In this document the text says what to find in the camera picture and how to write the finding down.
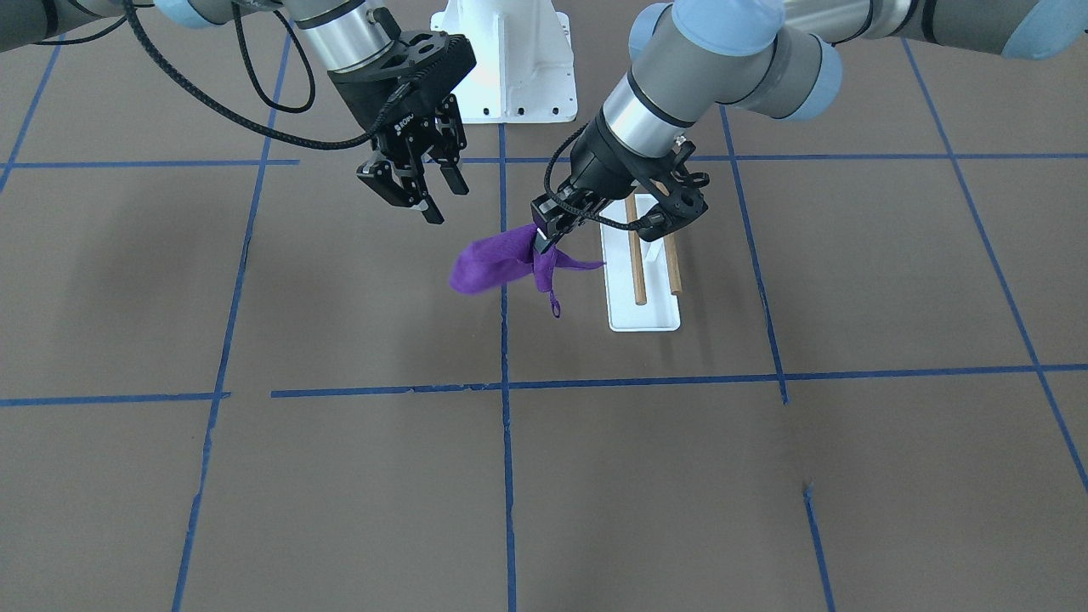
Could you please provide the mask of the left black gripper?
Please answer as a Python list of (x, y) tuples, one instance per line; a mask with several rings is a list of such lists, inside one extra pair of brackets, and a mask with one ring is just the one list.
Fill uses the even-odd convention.
[(654, 159), (629, 150), (614, 135), (602, 110), (568, 142), (574, 143), (569, 178), (553, 189), (551, 173), (558, 158), (554, 155), (545, 171), (545, 193), (531, 204), (532, 248), (539, 255), (547, 254), (576, 225), (598, 217), (609, 201), (626, 199), (638, 185), (638, 160)]

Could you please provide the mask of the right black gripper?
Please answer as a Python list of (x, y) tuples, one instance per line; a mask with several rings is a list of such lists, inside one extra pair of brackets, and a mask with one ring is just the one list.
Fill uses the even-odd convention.
[(450, 32), (401, 32), (388, 50), (357, 68), (329, 72), (351, 115), (370, 136), (371, 156), (356, 175), (393, 207), (443, 224), (421, 174), (438, 163), (448, 189), (470, 193), (463, 178), (467, 135), (455, 88), (475, 68), (473, 45)]

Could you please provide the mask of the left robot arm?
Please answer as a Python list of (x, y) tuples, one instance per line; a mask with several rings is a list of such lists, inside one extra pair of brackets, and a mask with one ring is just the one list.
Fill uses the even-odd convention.
[(838, 46), (902, 37), (1017, 60), (1043, 60), (1085, 30), (1084, 1), (670, 1), (647, 7), (629, 37), (631, 66), (566, 143), (570, 170), (533, 201), (531, 246), (545, 254), (638, 187), (650, 212), (614, 227), (657, 241), (706, 212), (708, 178), (685, 139), (712, 105), (806, 121), (834, 100)]

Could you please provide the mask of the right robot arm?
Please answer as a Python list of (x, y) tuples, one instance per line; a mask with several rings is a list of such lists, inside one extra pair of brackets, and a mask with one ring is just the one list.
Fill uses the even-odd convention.
[[(242, 20), (275, 16), (302, 60), (310, 88), (316, 88), (310, 62), (316, 57), (361, 135), (339, 142), (306, 139), (238, 115), (166, 61), (141, 22), (147, 10), (193, 30), (233, 25), (254, 87), (259, 79)], [(428, 224), (445, 219), (428, 188), (425, 162), (438, 164), (452, 194), (469, 191), (460, 170), (467, 136), (454, 91), (477, 59), (462, 34), (404, 30), (383, 1), (4, 1), (1, 47), (7, 52), (30, 45), (61, 47), (67, 32), (101, 20), (112, 30), (128, 28), (166, 77), (242, 128), (306, 150), (369, 145), (371, 155), (358, 167), (357, 178), (391, 206), (419, 212)]]

